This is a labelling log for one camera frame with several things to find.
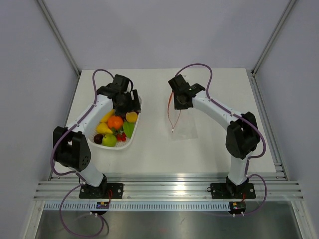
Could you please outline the yellow peach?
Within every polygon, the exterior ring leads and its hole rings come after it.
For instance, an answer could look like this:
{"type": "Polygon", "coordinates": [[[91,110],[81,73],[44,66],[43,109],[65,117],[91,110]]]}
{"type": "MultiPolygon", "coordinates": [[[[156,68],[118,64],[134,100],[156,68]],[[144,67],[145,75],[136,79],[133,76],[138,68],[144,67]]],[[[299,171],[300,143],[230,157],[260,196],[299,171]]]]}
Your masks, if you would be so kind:
{"type": "Polygon", "coordinates": [[[138,114],[136,112],[129,112],[126,113],[125,118],[127,122],[135,123],[138,119],[138,114]]]}

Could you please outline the clear zip top bag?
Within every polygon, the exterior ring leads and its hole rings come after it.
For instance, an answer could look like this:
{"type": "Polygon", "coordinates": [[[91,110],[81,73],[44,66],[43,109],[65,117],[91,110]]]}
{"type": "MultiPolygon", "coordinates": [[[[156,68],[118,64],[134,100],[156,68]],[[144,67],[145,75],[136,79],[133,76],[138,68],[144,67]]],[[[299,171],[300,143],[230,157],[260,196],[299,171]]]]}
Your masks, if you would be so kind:
{"type": "Polygon", "coordinates": [[[171,92],[167,104],[168,135],[172,141],[197,139],[194,115],[191,110],[176,110],[171,92]]]}

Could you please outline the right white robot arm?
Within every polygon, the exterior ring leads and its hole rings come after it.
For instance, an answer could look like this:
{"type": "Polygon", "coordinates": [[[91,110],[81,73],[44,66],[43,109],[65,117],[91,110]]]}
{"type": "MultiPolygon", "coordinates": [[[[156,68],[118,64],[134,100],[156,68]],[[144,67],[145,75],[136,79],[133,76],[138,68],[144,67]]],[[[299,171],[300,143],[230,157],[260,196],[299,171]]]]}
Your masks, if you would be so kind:
{"type": "Polygon", "coordinates": [[[202,85],[196,83],[191,86],[181,74],[170,79],[168,83],[177,110],[195,108],[226,130],[225,146],[231,155],[231,166],[225,188],[229,196],[238,197],[249,182],[248,160],[260,142],[255,116],[251,112],[232,112],[229,107],[211,97],[202,85]]]}

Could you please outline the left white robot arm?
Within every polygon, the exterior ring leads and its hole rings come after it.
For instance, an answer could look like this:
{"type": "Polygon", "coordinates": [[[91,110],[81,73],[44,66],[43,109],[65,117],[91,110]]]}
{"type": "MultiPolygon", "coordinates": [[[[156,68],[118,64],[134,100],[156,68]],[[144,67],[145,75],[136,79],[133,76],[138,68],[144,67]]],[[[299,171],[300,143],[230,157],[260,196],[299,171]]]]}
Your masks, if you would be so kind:
{"type": "Polygon", "coordinates": [[[69,168],[83,181],[82,190],[90,188],[96,198],[108,192],[107,177],[91,162],[88,140],[102,147],[114,147],[120,136],[130,139],[141,112],[141,100],[134,83],[116,74],[112,82],[101,87],[93,84],[94,99],[88,108],[71,124],[56,127],[53,131],[53,150],[50,166],[54,174],[55,163],[69,168]]]}

